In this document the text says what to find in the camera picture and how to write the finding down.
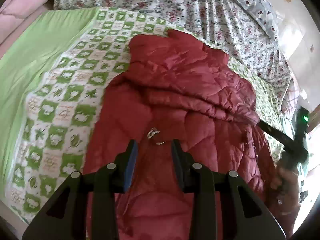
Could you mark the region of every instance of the white floral pattern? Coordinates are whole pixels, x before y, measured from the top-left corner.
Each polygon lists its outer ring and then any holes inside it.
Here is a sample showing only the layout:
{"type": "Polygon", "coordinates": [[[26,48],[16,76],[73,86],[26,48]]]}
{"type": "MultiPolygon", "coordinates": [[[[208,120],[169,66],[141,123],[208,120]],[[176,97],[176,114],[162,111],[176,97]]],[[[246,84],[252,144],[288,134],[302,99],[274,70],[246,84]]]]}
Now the white floral pattern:
{"type": "Polygon", "coordinates": [[[213,42],[269,82],[278,98],[278,109],[291,76],[279,50],[233,0],[55,0],[55,9],[112,6],[148,13],[183,26],[213,42]]]}

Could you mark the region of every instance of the green checkered blanket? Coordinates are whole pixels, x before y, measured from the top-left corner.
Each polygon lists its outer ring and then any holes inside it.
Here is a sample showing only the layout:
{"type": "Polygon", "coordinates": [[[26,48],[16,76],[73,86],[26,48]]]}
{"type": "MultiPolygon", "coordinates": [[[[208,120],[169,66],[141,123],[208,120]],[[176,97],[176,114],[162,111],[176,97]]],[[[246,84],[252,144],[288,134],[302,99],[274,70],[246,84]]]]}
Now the green checkered blanket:
{"type": "MultiPolygon", "coordinates": [[[[84,165],[104,90],[129,66],[131,38],[137,34],[166,36],[168,29],[190,33],[164,19],[102,7],[91,28],[44,73],[38,89],[27,95],[25,121],[6,187],[9,205],[25,221],[30,222],[64,179],[84,165]]],[[[228,66],[252,83],[259,117],[281,130],[272,86],[233,57],[228,66]]],[[[268,140],[276,159],[280,144],[268,140]]]]}

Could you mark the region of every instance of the pink bedding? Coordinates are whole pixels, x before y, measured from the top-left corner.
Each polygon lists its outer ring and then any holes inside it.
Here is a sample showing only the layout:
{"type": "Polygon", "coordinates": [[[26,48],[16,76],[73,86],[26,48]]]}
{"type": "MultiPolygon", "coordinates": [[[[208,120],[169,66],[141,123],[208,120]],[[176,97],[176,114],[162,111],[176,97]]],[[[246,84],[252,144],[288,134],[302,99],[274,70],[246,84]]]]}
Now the pink bedding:
{"type": "Polygon", "coordinates": [[[11,47],[11,45],[19,38],[19,36],[25,31],[26,28],[33,23],[35,19],[42,13],[45,13],[50,8],[47,5],[40,6],[36,11],[29,15],[0,45],[0,59],[11,47]]]}
{"type": "Polygon", "coordinates": [[[39,11],[24,23],[25,28],[23,30],[25,30],[28,27],[27,24],[30,24],[35,20],[36,15],[39,16],[41,14],[43,8],[40,9],[39,7],[46,2],[47,0],[6,0],[0,8],[0,44],[2,44],[10,33],[23,23],[29,15],[33,14],[38,9],[39,11]]]}

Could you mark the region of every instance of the pink blanket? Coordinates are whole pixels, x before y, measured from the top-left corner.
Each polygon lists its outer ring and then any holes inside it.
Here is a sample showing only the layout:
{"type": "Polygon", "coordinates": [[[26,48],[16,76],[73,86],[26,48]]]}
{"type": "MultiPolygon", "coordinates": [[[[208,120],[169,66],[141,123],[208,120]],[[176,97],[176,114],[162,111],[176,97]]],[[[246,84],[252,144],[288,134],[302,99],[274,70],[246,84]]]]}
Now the pink blanket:
{"type": "Polygon", "coordinates": [[[6,0],[0,8],[0,44],[47,0],[6,0]]]}

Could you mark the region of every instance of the floral pillow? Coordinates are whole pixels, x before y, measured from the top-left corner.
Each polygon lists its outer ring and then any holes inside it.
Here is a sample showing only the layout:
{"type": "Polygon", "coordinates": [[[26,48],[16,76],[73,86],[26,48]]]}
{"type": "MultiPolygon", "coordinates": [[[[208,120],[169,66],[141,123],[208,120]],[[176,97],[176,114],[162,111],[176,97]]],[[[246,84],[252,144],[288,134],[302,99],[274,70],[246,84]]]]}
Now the floral pillow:
{"type": "Polygon", "coordinates": [[[267,0],[236,0],[273,41],[278,39],[277,15],[267,0]]]}

